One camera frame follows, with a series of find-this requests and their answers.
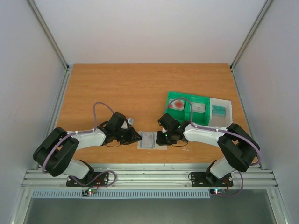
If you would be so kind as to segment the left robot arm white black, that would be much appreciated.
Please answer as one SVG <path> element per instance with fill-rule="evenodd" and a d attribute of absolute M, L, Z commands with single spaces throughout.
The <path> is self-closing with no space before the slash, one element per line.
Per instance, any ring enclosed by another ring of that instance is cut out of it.
<path fill-rule="evenodd" d="M 55 128 L 33 153 L 44 173 L 56 177 L 61 174 L 76 178 L 82 185 L 93 183 L 92 168 L 84 161 L 73 159 L 76 151 L 88 147 L 106 146 L 113 141 L 130 145 L 142 140 L 132 127 L 131 119 L 115 112 L 110 120 L 85 131 L 66 131 Z"/>

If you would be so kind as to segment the aluminium frame post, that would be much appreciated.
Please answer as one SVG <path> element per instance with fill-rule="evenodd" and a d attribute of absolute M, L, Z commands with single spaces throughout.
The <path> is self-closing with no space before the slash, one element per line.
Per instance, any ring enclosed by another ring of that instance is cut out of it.
<path fill-rule="evenodd" d="M 65 68 L 65 70 L 69 69 L 69 65 L 66 62 L 65 57 L 63 56 L 63 53 L 61 52 L 57 42 L 54 39 L 54 36 L 52 35 L 41 11 L 39 10 L 36 2 L 34 0 L 26 0 L 29 7 L 31 8 L 33 14 L 35 15 L 36 19 L 38 20 L 43 32 L 45 33 L 46 37 L 48 38 L 49 42 L 51 43 L 56 55 L 58 56 L 62 66 Z"/>
<path fill-rule="evenodd" d="M 234 57 L 231 65 L 230 70 L 231 72 L 234 71 L 237 64 L 239 63 L 241 57 L 243 56 L 245 50 L 249 46 L 250 42 L 252 41 L 255 33 L 257 32 L 258 28 L 260 27 L 261 23 L 263 22 L 264 18 L 266 17 L 271 5 L 273 4 L 274 0 L 265 0 L 260 11 L 258 12 L 253 24 L 251 25 L 244 41 L 242 42 L 236 56 Z"/>

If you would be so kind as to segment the left aluminium frame post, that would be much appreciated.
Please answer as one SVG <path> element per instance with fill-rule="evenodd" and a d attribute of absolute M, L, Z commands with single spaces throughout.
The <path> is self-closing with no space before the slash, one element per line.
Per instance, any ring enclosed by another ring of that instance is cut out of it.
<path fill-rule="evenodd" d="M 38 20 L 43 32 L 45 33 L 46 37 L 48 38 L 49 42 L 51 43 L 56 55 L 58 56 L 62 66 L 65 68 L 65 70 L 69 69 L 69 65 L 66 62 L 65 57 L 63 56 L 63 53 L 61 52 L 57 42 L 54 39 L 54 36 L 52 35 L 41 11 L 39 10 L 36 2 L 34 0 L 26 0 L 29 7 L 31 8 L 33 14 L 35 15 L 36 19 Z"/>

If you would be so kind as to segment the green left bin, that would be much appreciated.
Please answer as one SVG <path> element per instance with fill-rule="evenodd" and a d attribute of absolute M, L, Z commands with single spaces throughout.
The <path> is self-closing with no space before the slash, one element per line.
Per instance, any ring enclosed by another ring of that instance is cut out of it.
<path fill-rule="evenodd" d="M 190 121 L 190 104 L 188 101 L 186 101 L 188 98 L 188 94 L 169 92 L 166 105 L 168 105 L 174 99 L 177 100 L 171 103 L 166 113 L 170 114 L 179 123 L 183 121 Z"/>

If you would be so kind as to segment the aluminium front rail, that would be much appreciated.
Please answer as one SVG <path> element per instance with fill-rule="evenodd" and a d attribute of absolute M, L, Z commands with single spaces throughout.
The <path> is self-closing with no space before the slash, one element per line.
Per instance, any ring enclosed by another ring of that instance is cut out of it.
<path fill-rule="evenodd" d="M 95 171 L 112 170 L 117 174 L 114 189 L 190 189 L 190 172 L 202 172 L 207 163 L 159 163 L 159 164 L 93 164 Z M 276 189 L 273 171 L 250 167 L 242 175 L 232 173 L 232 189 Z M 64 189 L 66 175 L 52 177 L 40 169 L 27 170 L 21 184 L 23 189 Z"/>

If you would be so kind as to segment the right aluminium frame post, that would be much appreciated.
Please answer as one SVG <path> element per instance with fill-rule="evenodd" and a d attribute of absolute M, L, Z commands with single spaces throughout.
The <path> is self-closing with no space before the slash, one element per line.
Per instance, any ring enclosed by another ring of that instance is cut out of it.
<path fill-rule="evenodd" d="M 239 63 L 241 57 L 243 56 L 245 50 L 249 46 L 250 42 L 252 41 L 255 33 L 257 32 L 258 28 L 260 27 L 261 23 L 263 22 L 264 18 L 266 17 L 271 5 L 273 4 L 274 0 L 265 0 L 260 11 L 258 12 L 253 24 L 251 25 L 244 41 L 242 42 L 236 56 L 234 57 L 231 65 L 230 70 L 231 72 L 234 71 L 237 64 Z"/>

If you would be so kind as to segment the white card red pattern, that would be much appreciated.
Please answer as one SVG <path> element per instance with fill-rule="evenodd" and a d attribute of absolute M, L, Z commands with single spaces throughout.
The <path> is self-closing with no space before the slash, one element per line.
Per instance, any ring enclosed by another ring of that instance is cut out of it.
<path fill-rule="evenodd" d="M 156 133 L 155 132 L 139 132 L 142 140 L 139 141 L 139 149 L 154 149 L 156 143 Z"/>

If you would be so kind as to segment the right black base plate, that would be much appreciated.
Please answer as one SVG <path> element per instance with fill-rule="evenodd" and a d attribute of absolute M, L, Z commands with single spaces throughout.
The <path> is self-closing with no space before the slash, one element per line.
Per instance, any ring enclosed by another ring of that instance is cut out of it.
<path fill-rule="evenodd" d="M 190 172 L 188 179 L 193 187 L 233 187 L 231 173 L 223 178 L 216 178 L 212 175 L 207 175 L 206 172 Z"/>

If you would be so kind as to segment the teal VIP card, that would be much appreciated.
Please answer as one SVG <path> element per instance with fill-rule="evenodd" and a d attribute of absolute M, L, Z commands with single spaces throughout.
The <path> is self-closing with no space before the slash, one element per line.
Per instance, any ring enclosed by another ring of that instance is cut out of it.
<path fill-rule="evenodd" d="M 226 116 L 226 108 L 223 106 L 212 105 L 212 115 L 213 116 Z"/>

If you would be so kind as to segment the translucent grey card holder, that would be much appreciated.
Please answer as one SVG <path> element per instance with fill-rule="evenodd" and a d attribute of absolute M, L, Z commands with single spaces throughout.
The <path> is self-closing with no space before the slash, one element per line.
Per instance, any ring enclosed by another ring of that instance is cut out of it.
<path fill-rule="evenodd" d="M 156 143 L 157 133 L 139 131 L 138 134 L 142 137 L 137 143 L 137 149 L 144 150 L 167 150 L 167 146 L 160 146 Z"/>

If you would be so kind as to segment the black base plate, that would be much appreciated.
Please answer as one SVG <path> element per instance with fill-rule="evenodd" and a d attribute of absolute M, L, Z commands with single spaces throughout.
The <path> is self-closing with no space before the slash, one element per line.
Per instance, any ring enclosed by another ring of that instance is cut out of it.
<path fill-rule="evenodd" d="M 109 172 L 90 171 L 83 179 L 74 176 L 68 176 L 67 187 L 103 187 L 107 186 L 109 181 Z"/>
<path fill-rule="evenodd" d="M 206 172 L 190 172 L 188 179 L 193 187 L 233 187 L 231 173 L 223 178 L 216 178 L 212 175 L 207 175 Z"/>

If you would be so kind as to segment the right small circuit board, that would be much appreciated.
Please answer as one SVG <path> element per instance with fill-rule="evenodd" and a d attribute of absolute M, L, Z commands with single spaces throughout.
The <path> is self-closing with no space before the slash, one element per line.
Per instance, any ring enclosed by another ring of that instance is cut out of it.
<path fill-rule="evenodd" d="M 210 194 L 212 194 L 212 195 L 222 195 L 222 194 L 225 194 L 226 192 L 227 192 L 227 189 L 219 189 L 219 188 L 210 189 Z"/>

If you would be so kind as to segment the grey patterned card in bin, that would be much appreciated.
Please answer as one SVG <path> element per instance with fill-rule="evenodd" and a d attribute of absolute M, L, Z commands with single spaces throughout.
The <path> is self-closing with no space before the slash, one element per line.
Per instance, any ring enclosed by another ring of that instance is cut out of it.
<path fill-rule="evenodd" d="M 191 105 L 192 111 L 195 113 L 203 114 L 206 112 L 206 104 L 204 103 L 191 102 Z"/>

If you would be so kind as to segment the green bin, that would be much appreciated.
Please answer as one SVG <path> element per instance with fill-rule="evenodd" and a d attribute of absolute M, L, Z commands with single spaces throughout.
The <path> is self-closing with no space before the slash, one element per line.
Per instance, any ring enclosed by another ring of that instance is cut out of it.
<path fill-rule="evenodd" d="M 188 95 L 192 104 L 192 121 L 195 124 L 208 126 L 210 121 L 210 98 Z"/>
<path fill-rule="evenodd" d="M 171 103 L 166 113 L 170 114 L 179 123 L 183 121 L 190 121 L 190 104 L 188 101 L 186 101 L 188 98 L 188 94 L 169 92 L 166 105 L 168 105 L 174 99 L 177 100 Z"/>

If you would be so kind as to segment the white right bin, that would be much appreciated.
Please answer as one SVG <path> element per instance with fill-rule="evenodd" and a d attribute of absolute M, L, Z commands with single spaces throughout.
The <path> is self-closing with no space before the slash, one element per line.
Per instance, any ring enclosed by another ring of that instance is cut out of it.
<path fill-rule="evenodd" d="M 218 98 L 210 98 L 211 127 L 228 127 L 233 123 L 232 102 Z"/>

